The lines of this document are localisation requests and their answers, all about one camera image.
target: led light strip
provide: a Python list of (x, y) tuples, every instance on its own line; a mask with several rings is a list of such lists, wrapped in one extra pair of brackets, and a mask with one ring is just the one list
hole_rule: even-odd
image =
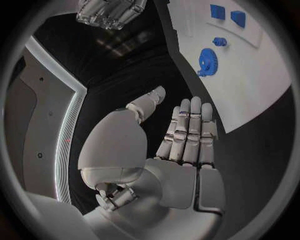
[(87, 94), (87, 88), (62, 67), (33, 36), (30, 37), (25, 46), (46, 69), (75, 92), (59, 130), (53, 173), (55, 174), (54, 184), (57, 200), (71, 204), (68, 177), (69, 156), (75, 125)]

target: black floor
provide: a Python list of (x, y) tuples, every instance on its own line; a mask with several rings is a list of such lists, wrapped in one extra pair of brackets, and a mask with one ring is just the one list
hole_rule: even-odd
[[(169, 125), (173, 107), (192, 96), (181, 75), (184, 71), (178, 70), (181, 63), (176, 66), (168, 54), (152, 1), (148, 1), (145, 13), (138, 20), (119, 32), (76, 23), (73, 14), (57, 16), (49, 19), (35, 35), (88, 87), (69, 159), (71, 200), (83, 214), (98, 205), (95, 192), (83, 183), (77, 170), (81, 148), (93, 127), (109, 112), (162, 85), (167, 91), (165, 101), (142, 125), (148, 138), (148, 156), (153, 157)], [(195, 76), (184, 74), (184, 77), (190, 80)], [(201, 81), (192, 92), (210, 100)], [(292, 92), (289, 89), (267, 111), (229, 134), (225, 134), (218, 114), (215, 116), (219, 128), (215, 165), (223, 176), (227, 197), (227, 212), (215, 239), (223, 240), (260, 212), (281, 180), (294, 137)]]

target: blue gear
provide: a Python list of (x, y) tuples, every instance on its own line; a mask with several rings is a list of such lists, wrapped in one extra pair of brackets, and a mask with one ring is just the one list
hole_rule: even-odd
[(212, 76), (218, 70), (218, 58), (211, 48), (204, 48), (199, 57), (201, 70), (198, 71), (199, 77)]

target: blue cube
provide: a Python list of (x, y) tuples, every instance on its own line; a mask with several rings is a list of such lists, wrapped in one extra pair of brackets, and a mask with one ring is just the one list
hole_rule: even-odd
[(211, 17), (214, 19), (225, 20), (225, 7), (218, 5), (210, 5)]
[(246, 25), (246, 14), (243, 11), (232, 11), (230, 13), (230, 18), (233, 20), (237, 25), (244, 28)]

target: blue object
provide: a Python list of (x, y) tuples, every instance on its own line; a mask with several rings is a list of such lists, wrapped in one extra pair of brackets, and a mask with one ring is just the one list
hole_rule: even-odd
[(210, 5), (211, 17), (214, 19), (225, 20), (225, 7), (218, 5)]
[(230, 13), (230, 18), (233, 20), (237, 25), (244, 28), (246, 25), (246, 14), (243, 11), (232, 11)]
[(227, 41), (226, 41), (226, 39), (224, 37), (215, 37), (212, 42), (217, 47), (224, 47), (224, 46), (227, 45)]
[(199, 57), (201, 70), (198, 71), (199, 77), (214, 75), (218, 70), (217, 55), (211, 48), (204, 48)]

